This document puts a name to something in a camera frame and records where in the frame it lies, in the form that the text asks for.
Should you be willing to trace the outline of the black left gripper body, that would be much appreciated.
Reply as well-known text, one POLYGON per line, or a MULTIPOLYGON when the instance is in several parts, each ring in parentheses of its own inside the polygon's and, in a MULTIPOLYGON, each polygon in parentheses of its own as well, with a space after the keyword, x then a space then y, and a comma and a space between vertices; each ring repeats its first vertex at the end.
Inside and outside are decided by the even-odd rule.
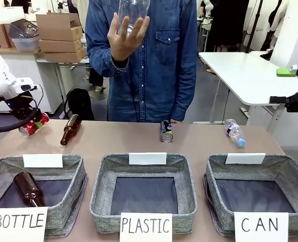
POLYGON ((18 120, 40 120, 40 109, 30 92, 24 92, 11 99, 3 99, 10 108, 10 113, 18 120))

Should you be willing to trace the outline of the red soda can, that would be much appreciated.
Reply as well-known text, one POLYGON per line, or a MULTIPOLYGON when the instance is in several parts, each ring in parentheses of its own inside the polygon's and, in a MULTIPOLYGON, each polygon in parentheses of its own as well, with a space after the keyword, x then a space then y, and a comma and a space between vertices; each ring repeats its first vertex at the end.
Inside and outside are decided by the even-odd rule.
POLYGON ((25 124, 24 126, 18 128, 18 131, 20 134, 22 134, 25 138, 28 138, 32 136, 38 129, 42 128, 46 123, 49 121, 49 116, 48 119, 41 119, 38 127, 30 127, 28 124, 25 124))

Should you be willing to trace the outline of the person's right forearm denim sleeve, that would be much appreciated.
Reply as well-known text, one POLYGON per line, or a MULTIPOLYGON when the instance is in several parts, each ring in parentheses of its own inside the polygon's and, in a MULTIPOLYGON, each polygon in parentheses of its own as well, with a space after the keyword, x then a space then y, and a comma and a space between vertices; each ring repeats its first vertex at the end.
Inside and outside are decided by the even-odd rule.
POLYGON ((92 68, 103 77, 114 77, 126 72, 129 57, 116 60, 110 47, 88 47, 87 54, 92 68))

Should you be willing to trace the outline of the grey fabric basket plastic label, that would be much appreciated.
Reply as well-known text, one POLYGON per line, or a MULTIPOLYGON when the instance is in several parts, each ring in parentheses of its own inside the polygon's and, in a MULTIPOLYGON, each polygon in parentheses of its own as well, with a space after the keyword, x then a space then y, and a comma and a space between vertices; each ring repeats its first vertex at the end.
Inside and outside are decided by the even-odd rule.
POLYGON ((197 197, 189 161, 168 153, 163 164, 130 164, 129 153, 105 155, 97 173, 90 213, 101 234, 120 231, 120 214, 172 215, 173 233, 193 230, 197 197))

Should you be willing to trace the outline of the white paper sign CAN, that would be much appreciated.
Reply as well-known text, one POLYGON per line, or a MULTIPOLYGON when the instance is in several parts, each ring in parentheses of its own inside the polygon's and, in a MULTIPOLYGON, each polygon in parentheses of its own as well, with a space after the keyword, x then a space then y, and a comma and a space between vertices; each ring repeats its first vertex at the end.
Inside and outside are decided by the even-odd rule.
POLYGON ((288 242, 288 213, 235 212, 235 242, 288 242))

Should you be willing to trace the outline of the person's right hand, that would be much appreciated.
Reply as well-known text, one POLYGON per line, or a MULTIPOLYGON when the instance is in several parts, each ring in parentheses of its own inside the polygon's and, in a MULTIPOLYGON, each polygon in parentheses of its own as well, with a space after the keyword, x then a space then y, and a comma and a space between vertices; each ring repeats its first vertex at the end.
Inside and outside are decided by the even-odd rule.
POLYGON ((131 33, 127 34, 129 20, 128 16, 123 18, 121 31, 118 34, 119 16, 117 13, 114 13, 107 34, 111 47, 111 56, 118 62, 125 61, 140 46, 150 23, 149 16, 146 16, 144 19, 138 18, 131 33))

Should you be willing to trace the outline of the black backpack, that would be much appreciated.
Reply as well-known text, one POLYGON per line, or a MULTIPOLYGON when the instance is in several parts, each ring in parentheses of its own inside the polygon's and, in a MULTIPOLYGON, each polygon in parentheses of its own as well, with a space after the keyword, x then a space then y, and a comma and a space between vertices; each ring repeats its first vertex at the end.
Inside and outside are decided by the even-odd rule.
POLYGON ((64 119, 69 119, 68 112, 77 114, 82 120, 94 120, 91 98, 86 89, 74 88, 67 94, 64 102, 64 119))

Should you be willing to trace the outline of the blank white card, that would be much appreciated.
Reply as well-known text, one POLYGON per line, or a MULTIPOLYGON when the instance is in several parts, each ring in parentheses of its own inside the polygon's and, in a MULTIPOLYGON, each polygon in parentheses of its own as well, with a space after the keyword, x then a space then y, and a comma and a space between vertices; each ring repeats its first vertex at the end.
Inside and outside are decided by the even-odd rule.
POLYGON ((25 168, 63 168, 62 154, 23 154, 25 168))
POLYGON ((225 164, 262 164, 265 153, 228 153, 225 164))
POLYGON ((166 165, 166 152, 133 152, 129 153, 129 165, 166 165))

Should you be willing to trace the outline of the white desk with rounded corner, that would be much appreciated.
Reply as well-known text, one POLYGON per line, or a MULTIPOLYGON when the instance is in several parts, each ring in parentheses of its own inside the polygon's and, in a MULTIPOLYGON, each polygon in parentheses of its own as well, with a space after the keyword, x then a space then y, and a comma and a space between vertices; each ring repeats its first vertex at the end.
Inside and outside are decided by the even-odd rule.
POLYGON ((292 96, 298 92, 298 77, 278 77, 278 66, 253 51, 200 52, 199 57, 235 96, 248 106, 277 106, 267 128, 273 127, 283 112, 283 105, 271 104, 271 96, 292 96))

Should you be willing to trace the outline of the black tripod pole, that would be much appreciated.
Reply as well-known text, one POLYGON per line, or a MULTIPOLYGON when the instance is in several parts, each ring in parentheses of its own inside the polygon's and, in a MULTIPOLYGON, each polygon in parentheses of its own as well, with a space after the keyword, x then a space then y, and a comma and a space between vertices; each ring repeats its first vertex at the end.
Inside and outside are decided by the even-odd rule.
POLYGON ((251 30, 251 33, 250 33, 248 44, 247 44, 246 49, 245 49, 245 53, 250 52, 250 46, 251 46, 251 43, 252 43, 252 40, 253 40, 253 37, 254 37, 254 33, 256 31, 257 23, 258 23, 258 20, 259 20, 259 17, 260 17, 261 9, 262 9, 262 4, 263 4, 263 0, 259 0, 257 13, 255 15, 255 20, 254 20, 253 27, 252 27, 252 30, 251 30))

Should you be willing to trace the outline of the flat cardboard box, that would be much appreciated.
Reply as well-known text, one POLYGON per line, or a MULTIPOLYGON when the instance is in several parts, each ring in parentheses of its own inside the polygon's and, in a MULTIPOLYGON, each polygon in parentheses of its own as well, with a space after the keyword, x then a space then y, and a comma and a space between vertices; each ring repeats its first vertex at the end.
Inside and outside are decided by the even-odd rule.
POLYGON ((81 49, 82 46, 80 39, 75 41, 39 40, 39 47, 43 52, 74 53, 81 49))
POLYGON ((44 58, 56 63, 79 63, 87 55, 84 47, 77 52, 45 52, 44 58))

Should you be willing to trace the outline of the small upright cardboard box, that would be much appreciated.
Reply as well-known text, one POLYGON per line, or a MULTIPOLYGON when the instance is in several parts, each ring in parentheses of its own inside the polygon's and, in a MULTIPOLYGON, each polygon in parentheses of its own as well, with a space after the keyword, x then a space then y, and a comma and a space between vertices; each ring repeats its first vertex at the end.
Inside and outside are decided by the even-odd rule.
POLYGON ((10 38, 10 24, 0 24, 0 46, 1 48, 15 47, 10 38))

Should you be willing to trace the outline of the bystander in black dress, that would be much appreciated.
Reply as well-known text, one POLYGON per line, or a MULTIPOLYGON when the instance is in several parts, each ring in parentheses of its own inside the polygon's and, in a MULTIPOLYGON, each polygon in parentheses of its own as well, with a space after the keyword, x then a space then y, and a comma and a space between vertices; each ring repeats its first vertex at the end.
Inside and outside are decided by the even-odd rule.
POLYGON ((227 52, 242 42, 249 0, 217 0, 209 40, 216 52, 227 52))

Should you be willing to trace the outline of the large open cardboard box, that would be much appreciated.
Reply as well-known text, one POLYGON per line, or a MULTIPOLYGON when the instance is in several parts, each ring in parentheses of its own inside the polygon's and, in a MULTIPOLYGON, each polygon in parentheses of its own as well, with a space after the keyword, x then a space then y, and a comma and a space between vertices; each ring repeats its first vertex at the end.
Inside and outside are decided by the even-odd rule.
POLYGON ((75 41, 83 36, 79 16, 76 13, 47 13, 36 15, 42 40, 75 41))

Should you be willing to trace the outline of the person's torso denim shirt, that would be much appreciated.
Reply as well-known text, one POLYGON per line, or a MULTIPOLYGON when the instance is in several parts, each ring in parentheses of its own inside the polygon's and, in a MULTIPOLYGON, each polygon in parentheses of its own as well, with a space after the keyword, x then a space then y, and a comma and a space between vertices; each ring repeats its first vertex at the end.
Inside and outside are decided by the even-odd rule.
MULTIPOLYGON (((107 34, 118 9, 119 0, 89 0, 87 48, 110 47, 107 34)), ((129 56, 126 72, 107 77, 109 121, 171 120, 180 63, 197 55, 196 0, 151 0, 146 16, 145 37, 129 56)))

